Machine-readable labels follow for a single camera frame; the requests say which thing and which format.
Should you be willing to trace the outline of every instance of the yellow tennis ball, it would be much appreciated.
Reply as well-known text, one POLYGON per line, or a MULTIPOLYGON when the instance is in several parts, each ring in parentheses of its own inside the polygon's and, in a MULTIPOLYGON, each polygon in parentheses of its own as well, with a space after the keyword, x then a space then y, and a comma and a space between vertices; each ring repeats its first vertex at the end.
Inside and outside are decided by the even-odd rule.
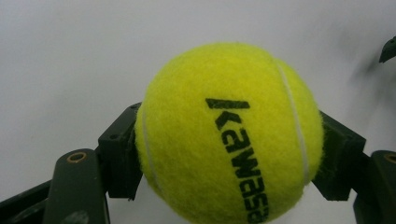
POLYGON ((310 90, 263 49, 217 43, 169 62, 135 125, 143 173, 192 223, 262 223, 315 176, 321 117, 310 90))

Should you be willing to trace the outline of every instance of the gray background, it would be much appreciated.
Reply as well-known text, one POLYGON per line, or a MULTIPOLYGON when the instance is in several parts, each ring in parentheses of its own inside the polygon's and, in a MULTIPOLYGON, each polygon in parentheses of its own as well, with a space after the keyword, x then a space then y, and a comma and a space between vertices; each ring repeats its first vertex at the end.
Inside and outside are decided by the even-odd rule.
MULTIPOLYGON (((0 1, 0 201, 51 179, 56 160, 142 101, 175 55, 211 42, 261 46, 291 64, 321 110, 396 149, 394 0, 0 1)), ((315 186, 273 223, 356 223, 352 203, 315 186)), ((187 223, 143 179, 135 202, 109 200, 113 223, 187 223)))

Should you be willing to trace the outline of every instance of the tennis ball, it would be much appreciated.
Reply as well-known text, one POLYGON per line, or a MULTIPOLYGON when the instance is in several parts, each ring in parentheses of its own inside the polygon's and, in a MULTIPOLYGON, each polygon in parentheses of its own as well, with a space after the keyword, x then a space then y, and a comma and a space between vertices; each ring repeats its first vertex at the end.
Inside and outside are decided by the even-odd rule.
POLYGON ((263 49, 216 43, 170 61, 135 124, 148 183, 192 223, 262 223, 291 209, 322 155, 310 90, 263 49))

